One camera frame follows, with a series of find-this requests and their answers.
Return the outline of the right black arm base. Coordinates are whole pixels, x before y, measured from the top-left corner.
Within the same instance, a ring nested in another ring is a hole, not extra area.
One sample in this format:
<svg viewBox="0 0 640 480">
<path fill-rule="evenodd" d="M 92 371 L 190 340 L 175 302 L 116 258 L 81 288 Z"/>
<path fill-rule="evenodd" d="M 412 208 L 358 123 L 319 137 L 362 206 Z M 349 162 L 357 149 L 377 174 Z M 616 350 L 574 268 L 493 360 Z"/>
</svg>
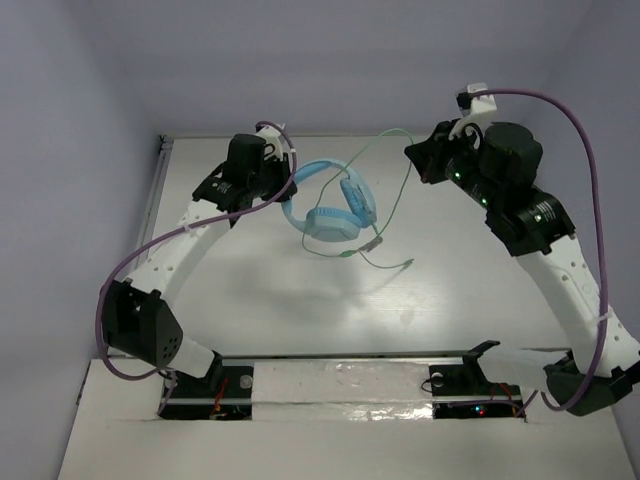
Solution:
<svg viewBox="0 0 640 480">
<path fill-rule="evenodd" d="M 527 401 L 521 389 L 505 382 L 486 378 L 479 358 L 499 345 L 488 340 L 461 356 L 460 364 L 436 365 L 420 383 L 420 390 L 434 400 L 435 419 L 526 419 Z"/>
</svg>

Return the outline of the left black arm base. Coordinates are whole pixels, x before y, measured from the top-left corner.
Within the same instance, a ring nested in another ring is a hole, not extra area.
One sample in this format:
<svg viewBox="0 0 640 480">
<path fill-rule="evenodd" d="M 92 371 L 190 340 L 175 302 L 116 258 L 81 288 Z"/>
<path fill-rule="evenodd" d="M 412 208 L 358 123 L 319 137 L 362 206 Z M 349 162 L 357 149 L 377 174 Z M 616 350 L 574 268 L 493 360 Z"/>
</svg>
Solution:
<svg viewBox="0 0 640 480">
<path fill-rule="evenodd" d="M 183 373 L 161 373 L 157 415 L 164 420 L 243 421 L 252 419 L 253 364 L 224 365 L 222 380 L 210 388 Z"/>
</svg>

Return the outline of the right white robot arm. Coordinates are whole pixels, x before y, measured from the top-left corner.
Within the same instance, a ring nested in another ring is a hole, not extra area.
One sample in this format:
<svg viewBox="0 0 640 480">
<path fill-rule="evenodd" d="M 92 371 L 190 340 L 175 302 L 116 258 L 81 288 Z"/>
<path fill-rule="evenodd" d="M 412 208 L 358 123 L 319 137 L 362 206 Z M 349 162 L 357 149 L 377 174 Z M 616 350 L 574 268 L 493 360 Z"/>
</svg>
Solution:
<svg viewBox="0 0 640 480">
<path fill-rule="evenodd" d="M 495 383 L 530 388 L 579 417 L 612 406 L 639 382 L 639 343 L 597 285 L 563 205 L 534 184 L 542 145 L 514 123 L 458 135 L 453 128 L 439 123 L 405 155 L 423 183 L 450 181 L 485 210 L 487 227 L 533 280 L 569 344 L 550 352 L 485 341 L 464 355 L 463 384 L 475 393 Z"/>
</svg>

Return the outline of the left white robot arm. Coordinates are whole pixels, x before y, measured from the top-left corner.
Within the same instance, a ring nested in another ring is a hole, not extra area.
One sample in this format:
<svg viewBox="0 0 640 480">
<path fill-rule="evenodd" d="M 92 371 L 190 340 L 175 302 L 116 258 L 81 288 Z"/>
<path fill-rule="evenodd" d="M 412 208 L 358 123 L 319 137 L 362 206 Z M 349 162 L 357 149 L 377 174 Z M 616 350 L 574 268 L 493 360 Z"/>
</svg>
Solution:
<svg viewBox="0 0 640 480">
<path fill-rule="evenodd" d="M 186 280 L 207 251 L 243 216 L 290 199 L 297 153 L 276 124 L 236 134 L 227 157 L 195 188 L 178 226 L 141 246 L 114 268 L 102 287 L 95 331 L 102 356 L 117 349 L 217 394 L 223 357 L 184 333 L 173 312 Z"/>
</svg>

